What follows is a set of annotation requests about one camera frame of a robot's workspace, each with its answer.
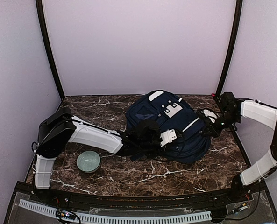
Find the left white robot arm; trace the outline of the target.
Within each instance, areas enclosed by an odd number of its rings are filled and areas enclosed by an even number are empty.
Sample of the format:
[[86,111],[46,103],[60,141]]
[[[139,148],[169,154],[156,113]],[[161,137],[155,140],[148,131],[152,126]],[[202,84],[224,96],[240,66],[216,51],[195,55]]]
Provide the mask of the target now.
[[142,154],[156,157],[166,145],[184,138],[180,130],[160,131],[156,122],[146,119],[129,131],[108,130],[72,115],[70,108],[59,109],[38,127],[37,141],[32,143],[36,154],[33,184],[36,195],[51,203],[55,194],[49,189],[53,166],[67,143],[80,143],[122,156]]

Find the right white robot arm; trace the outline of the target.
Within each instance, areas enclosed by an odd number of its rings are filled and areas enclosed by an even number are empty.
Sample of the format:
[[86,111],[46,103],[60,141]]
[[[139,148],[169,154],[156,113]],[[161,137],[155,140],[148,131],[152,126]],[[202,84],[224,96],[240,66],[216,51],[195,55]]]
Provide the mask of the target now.
[[236,123],[243,128],[239,134],[252,165],[232,179],[227,198],[236,203],[250,186],[267,179],[277,170],[277,108],[248,98],[225,99],[220,105],[220,113],[200,109],[197,114],[205,123],[204,135],[218,137]]

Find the navy blue student backpack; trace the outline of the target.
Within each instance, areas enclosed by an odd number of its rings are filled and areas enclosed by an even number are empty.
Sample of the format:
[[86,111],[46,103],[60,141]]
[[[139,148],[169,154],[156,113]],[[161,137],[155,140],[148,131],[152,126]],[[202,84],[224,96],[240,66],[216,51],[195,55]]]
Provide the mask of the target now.
[[[179,129],[184,133],[184,149],[177,159],[163,158],[163,161],[176,161],[183,164],[193,164],[200,160],[211,145],[211,138],[204,136],[201,131],[204,122],[197,112],[181,97],[164,90],[156,90],[141,97],[133,103],[126,112],[127,129],[133,130],[140,121],[154,120],[160,131]],[[171,143],[171,152],[166,155],[175,156],[181,149],[182,139]],[[142,157],[142,154],[130,155],[132,161]]]

